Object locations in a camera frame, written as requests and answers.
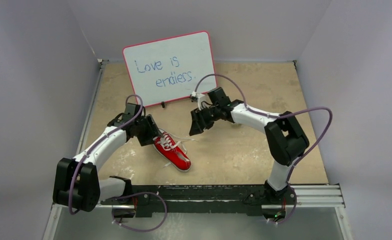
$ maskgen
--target sneaker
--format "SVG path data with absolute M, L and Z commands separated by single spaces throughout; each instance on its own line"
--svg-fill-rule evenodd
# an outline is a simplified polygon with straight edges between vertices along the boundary
M 185 146 L 182 144 L 181 141 L 175 143 L 175 141 L 171 138 L 171 135 L 173 134 L 167 133 L 162 129 L 159 129 L 159 131 L 163 134 L 163 137 L 157 136 L 153 139 L 155 142 L 153 146 L 156 151 L 160 153 L 160 155 L 162 155 L 164 158 L 169 160 L 169 162 L 172 163 L 178 170 L 182 172 L 188 171 L 191 167 L 191 162 L 186 156 L 187 150 L 185 149 Z M 194 141 L 194 139 L 191 138 L 176 138 Z M 180 149 L 180 147 L 178 146 L 179 144 L 181 144 L 184 151 Z

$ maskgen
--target wooden tabletop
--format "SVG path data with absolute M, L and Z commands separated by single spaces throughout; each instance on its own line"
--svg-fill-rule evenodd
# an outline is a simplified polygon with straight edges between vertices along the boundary
M 224 74 L 241 87 L 252 107 L 283 113 L 306 108 L 293 63 L 216 63 L 216 72 Z M 218 77 L 231 100 L 242 97 L 234 85 Z M 133 90 L 123 63 L 106 66 L 91 118 L 86 146 L 101 135 L 106 124 L 125 108 L 125 99 Z M 197 107 L 189 99 L 168 103 L 166 108 L 147 108 L 158 127 L 180 137 L 189 137 L 190 111 Z M 309 138 L 315 142 L 308 114 L 297 117 Z M 247 126 L 217 121 L 203 134 L 192 136 L 197 141 L 185 142 L 192 166 L 180 172 L 152 145 L 141 147 L 136 138 L 120 147 L 99 172 L 100 179 L 117 175 L 129 178 L 136 185 L 181 184 L 263 184 L 270 175 L 272 158 L 264 134 Z M 294 184 L 327 183 L 324 165 L 315 148 L 294 170 Z

